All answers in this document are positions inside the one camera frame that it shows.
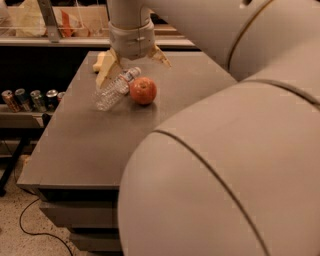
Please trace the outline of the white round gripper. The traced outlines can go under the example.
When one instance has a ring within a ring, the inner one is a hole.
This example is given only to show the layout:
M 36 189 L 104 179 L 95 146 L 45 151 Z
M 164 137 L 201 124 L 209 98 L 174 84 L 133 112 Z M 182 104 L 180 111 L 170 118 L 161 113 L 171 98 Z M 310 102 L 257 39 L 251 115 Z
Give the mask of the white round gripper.
M 154 24 L 133 29 L 122 29 L 109 24 L 111 48 L 105 51 L 105 57 L 96 77 L 96 87 L 103 89 L 108 86 L 122 71 L 120 57 L 129 60 L 143 58 L 146 55 L 167 67 L 171 63 L 164 52 L 155 44 Z

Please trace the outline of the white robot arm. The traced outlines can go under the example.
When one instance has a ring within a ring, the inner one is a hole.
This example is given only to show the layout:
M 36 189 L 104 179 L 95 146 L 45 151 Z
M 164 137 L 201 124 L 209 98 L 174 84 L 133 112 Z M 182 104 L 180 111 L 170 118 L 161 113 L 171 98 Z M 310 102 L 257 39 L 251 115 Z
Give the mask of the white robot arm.
M 150 49 L 156 13 L 235 79 L 135 150 L 125 256 L 320 256 L 319 0 L 107 0 L 111 47 Z

